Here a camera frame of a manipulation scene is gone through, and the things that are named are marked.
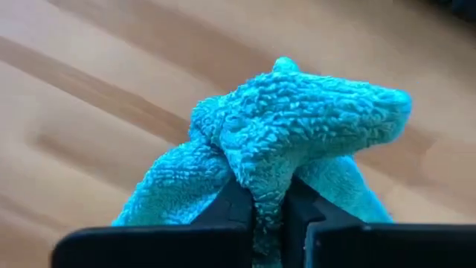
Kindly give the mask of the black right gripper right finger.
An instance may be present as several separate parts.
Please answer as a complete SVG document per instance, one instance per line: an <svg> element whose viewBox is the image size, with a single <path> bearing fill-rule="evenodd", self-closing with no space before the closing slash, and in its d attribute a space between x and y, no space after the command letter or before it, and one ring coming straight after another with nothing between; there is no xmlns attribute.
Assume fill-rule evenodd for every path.
<svg viewBox="0 0 476 268"><path fill-rule="evenodd" d="M284 268L476 268L476 225L364 223L293 177Z"/></svg>

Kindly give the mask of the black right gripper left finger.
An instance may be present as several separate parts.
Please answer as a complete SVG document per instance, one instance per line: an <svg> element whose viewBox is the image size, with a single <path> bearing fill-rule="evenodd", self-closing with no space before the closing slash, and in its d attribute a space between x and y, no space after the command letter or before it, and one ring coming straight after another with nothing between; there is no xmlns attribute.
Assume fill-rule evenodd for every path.
<svg viewBox="0 0 476 268"><path fill-rule="evenodd" d="M231 180L190 224L72 232L51 268L251 268L253 228L252 196Z"/></svg>

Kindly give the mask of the blue microfiber towel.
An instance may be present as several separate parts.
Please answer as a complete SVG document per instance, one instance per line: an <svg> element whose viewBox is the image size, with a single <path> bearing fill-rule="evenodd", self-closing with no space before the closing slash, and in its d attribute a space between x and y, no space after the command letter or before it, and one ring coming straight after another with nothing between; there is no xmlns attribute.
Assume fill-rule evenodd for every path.
<svg viewBox="0 0 476 268"><path fill-rule="evenodd" d="M353 155L394 141L410 113L406 92L308 74L281 57L269 73L198 103L189 141L153 163L114 225L190 223L236 179L257 210L253 268L281 268L281 205L293 176L366 223L391 221Z"/></svg>

